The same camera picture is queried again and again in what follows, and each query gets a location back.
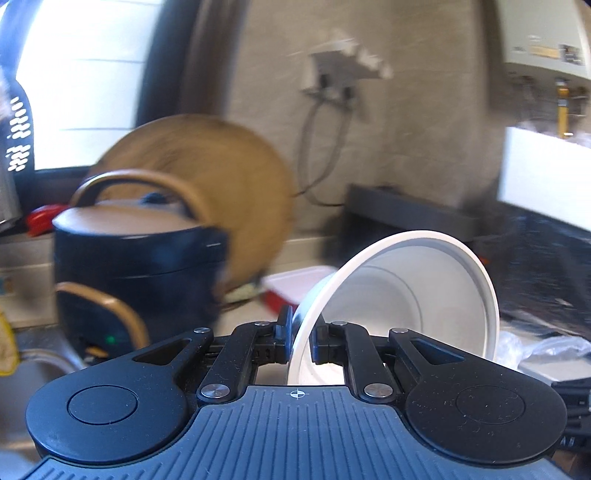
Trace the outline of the white paper bowl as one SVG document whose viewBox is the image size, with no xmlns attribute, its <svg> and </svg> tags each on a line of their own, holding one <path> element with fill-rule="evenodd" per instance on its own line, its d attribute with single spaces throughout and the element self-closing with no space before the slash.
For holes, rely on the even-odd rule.
<svg viewBox="0 0 591 480">
<path fill-rule="evenodd" d="M 318 319 L 358 324 L 375 336 L 409 329 L 488 360 L 500 331 L 497 294 L 482 262 L 456 238 L 428 230 L 377 241 L 305 294 L 294 313 L 290 385 L 344 382 L 342 368 L 311 361 Z"/>
</svg>

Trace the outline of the red white plastic container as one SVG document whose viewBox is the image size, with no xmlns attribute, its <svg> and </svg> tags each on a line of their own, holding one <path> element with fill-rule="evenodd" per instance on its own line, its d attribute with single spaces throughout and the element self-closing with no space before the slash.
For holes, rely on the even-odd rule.
<svg viewBox="0 0 591 480">
<path fill-rule="evenodd" d="M 315 265 L 287 272 L 271 274 L 263 278 L 263 293 L 260 295 L 262 303 L 273 313 L 280 313 L 284 305 L 297 309 L 305 295 L 318 282 L 337 272 L 337 269 L 327 265 Z"/>
</svg>

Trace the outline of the dark blue rice cooker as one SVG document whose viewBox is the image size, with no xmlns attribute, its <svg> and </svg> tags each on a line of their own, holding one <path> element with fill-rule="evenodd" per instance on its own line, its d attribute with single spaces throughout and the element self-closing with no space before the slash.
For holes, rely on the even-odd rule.
<svg viewBox="0 0 591 480">
<path fill-rule="evenodd" d="M 98 174 L 52 225 L 58 323 L 80 357 L 108 360 L 221 314 L 228 235 L 187 183 Z"/>
</svg>

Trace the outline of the red object by window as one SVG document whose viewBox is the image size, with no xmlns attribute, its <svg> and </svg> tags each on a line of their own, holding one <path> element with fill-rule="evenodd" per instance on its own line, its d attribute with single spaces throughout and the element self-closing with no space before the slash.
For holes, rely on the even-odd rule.
<svg viewBox="0 0 591 480">
<path fill-rule="evenodd" d="M 27 234 L 37 237 L 50 232 L 53 229 L 53 219 L 67 208 L 65 204 L 50 204 L 33 210 L 25 218 Z"/>
</svg>

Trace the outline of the black countertop appliance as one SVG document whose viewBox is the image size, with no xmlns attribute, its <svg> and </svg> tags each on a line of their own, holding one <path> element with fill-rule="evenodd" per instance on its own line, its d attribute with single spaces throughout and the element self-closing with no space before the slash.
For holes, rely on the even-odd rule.
<svg viewBox="0 0 591 480">
<path fill-rule="evenodd" d="M 394 234 L 430 230 L 448 234 L 468 245 L 477 237 L 479 220 L 445 205 L 414 198 L 393 187 L 352 184 L 334 231 L 322 247 L 322 257 L 334 266 L 373 243 Z"/>
</svg>

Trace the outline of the round wooden cutting board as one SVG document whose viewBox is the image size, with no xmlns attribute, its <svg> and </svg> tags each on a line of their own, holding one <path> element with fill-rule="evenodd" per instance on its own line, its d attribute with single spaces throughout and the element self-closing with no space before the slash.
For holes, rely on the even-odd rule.
<svg viewBox="0 0 591 480">
<path fill-rule="evenodd" d="M 225 288 L 263 273 L 294 226 L 294 175 L 270 142 L 252 130 L 198 114 L 175 115 L 122 137 L 91 175 L 143 169 L 183 180 L 228 233 Z"/>
</svg>

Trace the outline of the white water heater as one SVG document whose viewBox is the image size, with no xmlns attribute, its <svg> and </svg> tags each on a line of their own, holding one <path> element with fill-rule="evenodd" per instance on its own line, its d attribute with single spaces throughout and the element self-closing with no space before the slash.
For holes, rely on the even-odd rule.
<svg viewBox="0 0 591 480">
<path fill-rule="evenodd" d="M 574 1 L 498 0 L 502 58 L 512 78 L 552 90 L 590 88 L 590 46 Z"/>
</svg>

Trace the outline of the crumpled clear plastic bag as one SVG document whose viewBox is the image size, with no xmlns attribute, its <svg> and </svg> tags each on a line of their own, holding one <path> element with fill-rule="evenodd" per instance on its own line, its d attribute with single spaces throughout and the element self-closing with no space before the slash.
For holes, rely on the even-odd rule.
<svg viewBox="0 0 591 480">
<path fill-rule="evenodd" d="M 494 361 L 547 384 L 589 378 L 590 341 L 506 327 L 499 334 Z"/>
</svg>

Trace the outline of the white range hood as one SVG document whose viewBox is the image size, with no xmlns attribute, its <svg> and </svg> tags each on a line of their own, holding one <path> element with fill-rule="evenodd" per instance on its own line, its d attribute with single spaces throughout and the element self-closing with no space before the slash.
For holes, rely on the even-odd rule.
<svg viewBox="0 0 591 480">
<path fill-rule="evenodd" d="M 505 131 L 497 199 L 590 229 L 590 149 L 541 133 Z"/>
</svg>

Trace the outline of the window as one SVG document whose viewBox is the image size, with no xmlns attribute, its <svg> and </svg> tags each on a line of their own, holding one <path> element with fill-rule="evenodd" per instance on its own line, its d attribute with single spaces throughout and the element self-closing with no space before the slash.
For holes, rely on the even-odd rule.
<svg viewBox="0 0 591 480">
<path fill-rule="evenodd" d="M 135 123 L 160 1 L 44 1 L 16 79 L 32 110 L 34 167 L 88 167 Z"/>
</svg>

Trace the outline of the white wall power outlet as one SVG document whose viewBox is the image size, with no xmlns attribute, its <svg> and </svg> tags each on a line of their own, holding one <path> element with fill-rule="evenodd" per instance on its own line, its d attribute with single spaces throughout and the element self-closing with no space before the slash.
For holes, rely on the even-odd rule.
<svg viewBox="0 0 591 480">
<path fill-rule="evenodd" d="M 329 40 L 312 47 L 304 56 L 301 92 L 332 102 L 363 80 L 390 80 L 393 67 L 345 31 L 332 29 Z"/>
</svg>

